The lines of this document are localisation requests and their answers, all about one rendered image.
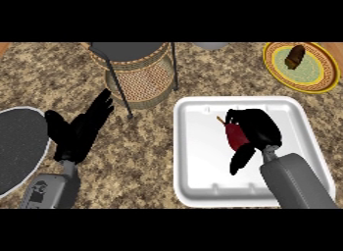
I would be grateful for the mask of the white tray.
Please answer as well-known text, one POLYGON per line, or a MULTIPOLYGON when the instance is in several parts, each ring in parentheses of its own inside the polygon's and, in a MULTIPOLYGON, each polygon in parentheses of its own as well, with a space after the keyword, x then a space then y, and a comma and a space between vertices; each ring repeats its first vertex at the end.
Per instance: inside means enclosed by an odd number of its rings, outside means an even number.
POLYGON ((189 207, 276 207, 265 186, 260 154, 230 174, 230 148, 218 119, 229 110, 258 109, 267 113, 282 133, 276 154, 298 154, 307 161, 329 194, 335 184, 317 146, 308 118, 298 101, 286 96, 183 97, 172 107, 172 189, 189 207))

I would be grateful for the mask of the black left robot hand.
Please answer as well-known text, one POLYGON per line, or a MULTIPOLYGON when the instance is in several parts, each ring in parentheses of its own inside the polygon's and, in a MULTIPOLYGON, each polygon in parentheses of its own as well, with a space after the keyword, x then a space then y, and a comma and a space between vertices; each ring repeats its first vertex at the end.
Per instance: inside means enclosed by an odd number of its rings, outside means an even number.
POLYGON ((87 112, 67 123, 57 112, 47 110, 47 136, 56 143, 53 159, 56 162, 70 161, 79 164, 90 153, 98 131, 113 111, 110 91, 104 89, 87 112))

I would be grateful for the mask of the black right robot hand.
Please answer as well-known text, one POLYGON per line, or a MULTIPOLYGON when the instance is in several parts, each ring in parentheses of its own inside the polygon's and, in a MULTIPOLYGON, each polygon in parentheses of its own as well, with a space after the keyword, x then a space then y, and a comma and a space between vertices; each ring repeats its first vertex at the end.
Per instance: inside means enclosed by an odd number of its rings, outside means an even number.
POLYGON ((230 174, 234 175, 237 170, 245 167, 257 150, 261 151, 263 162, 277 158, 274 151, 282 146, 282 134, 273 120, 260 109, 230 109, 224 124, 239 125, 248 139, 248 143, 234 150, 230 160, 230 174))

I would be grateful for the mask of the tiered wicker basket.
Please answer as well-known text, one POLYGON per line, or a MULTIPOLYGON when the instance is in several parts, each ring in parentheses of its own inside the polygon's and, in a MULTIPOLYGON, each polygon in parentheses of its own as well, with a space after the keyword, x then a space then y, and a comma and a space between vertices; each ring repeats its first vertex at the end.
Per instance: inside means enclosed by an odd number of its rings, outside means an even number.
POLYGON ((103 69, 112 99, 127 109, 155 107, 178 90, 172 42, 82 42, 93 62, 103 69))

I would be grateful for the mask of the red pear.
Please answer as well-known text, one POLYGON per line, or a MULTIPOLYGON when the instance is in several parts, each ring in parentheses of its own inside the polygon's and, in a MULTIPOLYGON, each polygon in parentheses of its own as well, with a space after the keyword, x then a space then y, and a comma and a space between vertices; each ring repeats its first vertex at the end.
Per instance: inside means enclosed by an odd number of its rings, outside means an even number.
POLYGON ((237 150, 248 143, 240 127, 236 124, 224 124, 224 129, 229 145, 233 150, 237 150))

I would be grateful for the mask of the yellow rimmed green plate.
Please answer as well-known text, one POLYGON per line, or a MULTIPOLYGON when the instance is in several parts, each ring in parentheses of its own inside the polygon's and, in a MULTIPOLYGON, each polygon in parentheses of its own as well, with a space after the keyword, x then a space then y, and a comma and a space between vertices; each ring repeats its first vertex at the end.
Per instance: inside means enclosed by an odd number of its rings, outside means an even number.
POLYGON ((319 94, 329 91, 339 80, 339 69, 333 57, 316 42, 267 42, 263 47, 263 62, 279 82, 299 92, 319 94), (305 54, 294 70, 285 59, 292 48, 302 45, 305 54))

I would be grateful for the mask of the dark grey round board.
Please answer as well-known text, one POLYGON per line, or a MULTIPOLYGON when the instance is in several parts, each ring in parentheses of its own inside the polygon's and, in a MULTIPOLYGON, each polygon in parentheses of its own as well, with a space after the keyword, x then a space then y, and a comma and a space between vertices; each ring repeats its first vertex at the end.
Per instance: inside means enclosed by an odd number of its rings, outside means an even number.
POLYGON ((0 199, 23 184, 44 159, 50 139, 42 111, 14 107, 0 112, 0 199))

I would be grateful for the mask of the brown food piece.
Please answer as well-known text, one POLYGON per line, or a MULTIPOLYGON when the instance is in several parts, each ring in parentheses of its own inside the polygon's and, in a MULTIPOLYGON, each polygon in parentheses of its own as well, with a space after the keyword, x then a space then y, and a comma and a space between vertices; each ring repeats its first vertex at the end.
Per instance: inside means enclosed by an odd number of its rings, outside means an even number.
POLYGON ((304 54, 305 54, 305 47, 302 45, 297 45, 291 49, 289 54, 285 58, 285 65, 289 70, 294 70, 298 67, 302 61, 304 54))

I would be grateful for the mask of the grey round object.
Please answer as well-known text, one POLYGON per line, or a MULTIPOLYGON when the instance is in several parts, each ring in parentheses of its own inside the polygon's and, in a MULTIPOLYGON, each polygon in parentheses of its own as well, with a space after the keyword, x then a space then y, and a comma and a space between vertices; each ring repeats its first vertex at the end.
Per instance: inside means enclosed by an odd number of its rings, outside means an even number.
POLYGON ((193 44, 205 50, 218 50, 229 45, 229 42, 193 42, 193 44))

